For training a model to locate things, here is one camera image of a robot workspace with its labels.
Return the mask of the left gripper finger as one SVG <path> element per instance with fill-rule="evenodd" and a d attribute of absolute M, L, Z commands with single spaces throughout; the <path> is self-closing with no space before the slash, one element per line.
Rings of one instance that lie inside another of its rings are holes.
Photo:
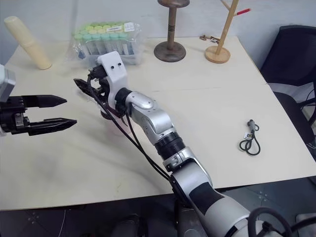
<path fill-rule="evenodd" d="M 31 122 L 27 133 L 30 136 L 53 133 L 68 129 L 76 123 L 77 120 L 68 118 L 44 119 L 43 121 Z"/>
<path fill-rule="evenodd" d="M 55 95 L 25 95 L 22 99 L 26 108 L 50 108 L 67 103 L 66 99 Z"/>

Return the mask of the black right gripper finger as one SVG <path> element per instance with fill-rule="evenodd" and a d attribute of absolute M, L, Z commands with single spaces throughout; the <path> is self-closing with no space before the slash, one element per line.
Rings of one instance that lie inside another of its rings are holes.
<path fill-rule="evenodd" d="M 76 84 L 76 86 L 81 90 L 81 92 L 83 92 L 86 95 L 89 95 L 89 88 L 86 81 L 82 79 L 73 79 L 73 81 Z"/>

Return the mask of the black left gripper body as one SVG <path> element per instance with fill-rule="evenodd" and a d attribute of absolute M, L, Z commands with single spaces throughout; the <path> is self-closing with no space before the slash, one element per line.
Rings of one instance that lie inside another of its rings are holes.
<path fill-rule="evenodd" d="M 9 96 L 0 103 L 0 127 L 6 133 L 29 133 L 30 123 L 24 117 L 27 110 L 27 96 Z"/>

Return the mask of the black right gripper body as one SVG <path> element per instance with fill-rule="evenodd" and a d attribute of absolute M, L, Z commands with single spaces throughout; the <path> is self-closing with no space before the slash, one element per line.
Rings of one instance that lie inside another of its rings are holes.
<path fill-rule="evenodd" d="M 106 79 L 107 73 L 102 65 L 98 65 L 89 70 L 87 84 L 92 97 L 98 97 L 101 101 L 108 101 L 110 93 L 110 85 Z M 93 80 L 99 83 L 98 88 L 94 88 L 91 84 Z"/>

